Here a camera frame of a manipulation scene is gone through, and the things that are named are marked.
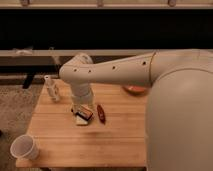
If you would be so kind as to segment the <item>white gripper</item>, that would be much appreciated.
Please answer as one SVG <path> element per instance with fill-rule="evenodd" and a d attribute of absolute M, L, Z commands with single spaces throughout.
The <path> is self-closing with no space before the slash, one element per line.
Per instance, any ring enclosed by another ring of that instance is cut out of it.
<path fill-rule="evenodd" d="M 94 95 L 92 92 L 89 92 L 87 95 L 84 95 L 84 96 L 71 95 L 73 110 L 77 111 L 84 104 L 86 104 L 88 106 L 92 106 L 93 97 L 94 97 Z"/>

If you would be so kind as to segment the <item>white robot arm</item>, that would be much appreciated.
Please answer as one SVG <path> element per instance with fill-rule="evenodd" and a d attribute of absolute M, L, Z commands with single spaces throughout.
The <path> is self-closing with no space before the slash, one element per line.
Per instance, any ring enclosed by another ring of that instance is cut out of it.
<path fill-rule="evenodd" d="M 148 87 L 147 171 L 213 171 L 213 52 L 155 51 L 97 64 L 78 54 L 59 75 L 75 100 L 92 83 Z"/>

